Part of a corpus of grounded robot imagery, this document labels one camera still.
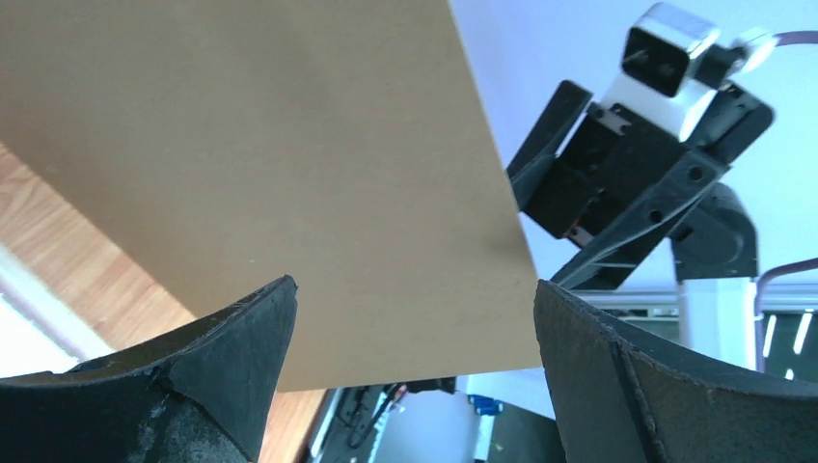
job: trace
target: wire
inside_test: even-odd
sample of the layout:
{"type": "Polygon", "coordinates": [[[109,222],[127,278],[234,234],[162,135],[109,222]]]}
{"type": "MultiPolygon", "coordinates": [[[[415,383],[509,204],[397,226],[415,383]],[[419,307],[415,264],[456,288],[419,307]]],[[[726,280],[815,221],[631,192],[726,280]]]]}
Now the wire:
{"type": "Polygon", "coordinates": [[[755,284],[755,299],[752,301],[752,312],[755,315],[755,367],[758,371],[763,372],[765,369],[763,344],[759,342],[764,339],[763,311],[761,310],[761,298],[764,296],[764,289],[772,280],[778,277],[815,269],[818,269],[818,258],[780,265],[767,270],[758,278],[758,282],[755,284]]]}
{"type": "Polygon", "coordinates": [[[814,45],[818,44],[818,31],[791,31],[776,34],[778,44],[786,45],[814,45]]]}
{"type": "Polygon", "coordinates": [[[381,419],[383,414],[386,413],[386,410],[390,407],[390,405],[392,405],[392,400],[395,398],[397,392],[400,391],[402,386],[403,384],[395,384],[386,392],[386,398],[384,399],[383,403],[381,403],[381,406],[378,407],[378,411],[375,412],[371,419],[369,419],[367,426],[364,428],[363,433],[358,439],[353,440],[355,434],[354,432],[350,432],[349,435],[346,436],[346,444],[351,449],[358,449],[364,444],[367,437],[369,437],[369,434],[371,434],[372,430],[375,428],[375,425],[381,419]]]}

